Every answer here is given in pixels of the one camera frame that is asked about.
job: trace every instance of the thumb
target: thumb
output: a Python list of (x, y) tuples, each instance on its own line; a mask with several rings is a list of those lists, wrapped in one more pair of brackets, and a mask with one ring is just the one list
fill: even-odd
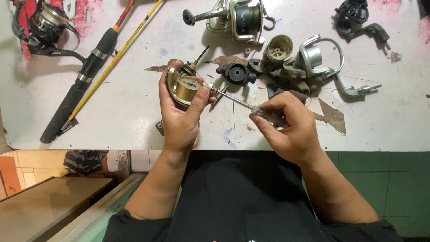
[(264, 118), (253, 113), (249, 115), (249, 118), (252, 120), (252, 122), (254, 122), (269, 144), (276, 140), (278, 136), (282, 135), (275, 127), (273, 127), (273, 125), (269, 123), (269, 121), (265, 120)]
[(200, 115), (208, 104), (208, 100), (209, 89), (207, 87), (200, 88), (194, 96), (193, 101), (191, 101), (190, 107), (185, 113), (192, 121), (198, 122), (200, 120)]

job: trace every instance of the clear screwdriver handle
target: clear screwdriver handle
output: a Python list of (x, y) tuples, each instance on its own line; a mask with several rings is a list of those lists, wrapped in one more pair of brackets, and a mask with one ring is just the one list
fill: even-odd
[(266, 119), (267, 121), (272, 123), (275, 127), (282, 127), (282, 128), (290, 127), (290, 124), (287, 122), (286, 119), (276, 116), (273, 113), (264, 112), (258, 106), (254, 106), (254, 108), (251, 110), (251, 113)]

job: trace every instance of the white table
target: white table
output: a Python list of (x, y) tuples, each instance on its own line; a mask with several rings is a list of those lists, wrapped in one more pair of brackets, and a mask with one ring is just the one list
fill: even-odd
[[(71, 4), (71, 11), (76, 5), (73, 1), (64, 2)], [(327, 151), (429, 150), (430, 99), (426, 94), (430, 94), (430, 44), (426, 45), (425, 41), (430, 35), (430, 21), (420, 22), (416, 1), (403, 1), (400, 6), (369, 1), (370, 18), (365, 25), (381, 24), (391, 36), (388, 43), (392, 51), (403, 55), (402, 61), (392, 64), (377, 48), (374, 39), (364, 35), (347, 43), (338, 36), (332, 16), (341, 2), (264, 0), (268, 14), (276, 20), (282, 19), (274, 30), (263, 32), (267, 43), (275, 35), (286, 34), (294, 41), (292, 56), (295, 56), (299, 45), (311, 36), (321, 34), (322, 37), (333, 38), (345, 53), (345, 66), (341, 71), (344, 82), (355, 87), (383, 85), (378, 92), (364, 99), (346, 102), (339, 91), (333, 90), (336, 88), (333, 81), (326, 84), (319, 98), (344, 113), (347, 135), (329, 124), (316, 121), (321, 146)], [(0, 18), (10, 24), (12, 11), (9, 8), (13, 7), (7, 6), (9, 1), (1, 4)], [(262, 58), (261, 48), (233, 43), (223, 34), (212, 34), (206, 30), (205, 21), (197, 22), (194, 27), (182, 21), (184, 9), (200, 14), (212, 9), (214, 4), (215, 0), (166, 1), (105, 80), (106, 83), (78, 114), (80, 124), (50, 145), (41, 144), (39, 137), (73, 84), (81, 64), (71, 57), (43, 56), (31, 61), (24, 58), (20, 62), (18, 42), (10, 25), (5, 26), (0, 36), (0, 105), (8, 144), (15, 149), (161, 149), (164, 138), (155, 128), (161, 119), (157, 86), (161, 74), (144, 71), (145, 68), (164, 65), (170, 59), (194, 61), (207, 45), (211, 48), (202, 61), (228, 55), (240, 57), (247, 47), (252, 49), (249, 59)], [(137, 6), (120, 34), (117, 49), (131, 36), (153, 5), (146, 2)], [(124, 7), (125, 4), (118, 4), (115, 0), (103, 1), (103, 5), (96, 8), (89, 18), (93, 23), (84, 31), (85, 37), (76, 51), (88, 56), (106, 29), (114, 25)], [(70, 35), (65, 47), (75, 46), (76, 40)], [(338, 52), (332, 50), (332, 45), (320, 43), (318, 46), (322, 49), (323, 66), (337, 67)], [(215, 81), (207, 75), (221, 82), (223, 78), (216, 74), (216, 68), (217, 65), (203, 63), (197, 71), (207, 83)], [(264, 80), (257, 80), (262, 88), (258, 89), (255, 99), (246, 99), (249, 103), (260, 104), (268, 99)], [(235, 96), (244, 98), (240, 92)], [(317, 100), (312, 98), (309, 108), (322, 115)], [(270, 149), (248, 114), (248, 110), (228, 99), (222, 99), (212, 112), (207, 108), (200, 121), (201, 135), (197, 148)]]

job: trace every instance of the hand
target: hand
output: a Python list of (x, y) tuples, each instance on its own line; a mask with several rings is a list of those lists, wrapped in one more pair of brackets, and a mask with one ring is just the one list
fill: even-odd
[[(182, 65), (181, 61), (175, 61), (167, 69), (179, 69)], [(166, 71), (161, 76), (158, 89), (165, 135), (163, 150), (188, 155), (199, 140), (200, 115), (208, 103), (216, 101), (215, 92), (210, 95), (209, 89), (202, 87), (197, 91), (189, 108), (182, 106), (170, 96)]]
[(286, 91), (259, 106), (262, 110), (283, 110), (291, 127), (278, 131), (267, 120), (249, 117), (263, 133), (272, 149), (285, 160), (302, 167), (316, 161), (324, 152), (316, 131), (315, 116), (300, 100)]

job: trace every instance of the forearm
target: forearm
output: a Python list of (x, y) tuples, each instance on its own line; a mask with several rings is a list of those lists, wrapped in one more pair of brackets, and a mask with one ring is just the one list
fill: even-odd
[(312, 206), (325, 223), (372, 223), (375, 210), (321, 150), (317, 160), (301, 167)]
[(163, 150), (148, 176), (127, 202), (125, 209), (138, 219), (161, 219), (172, 215), (188, 154)]

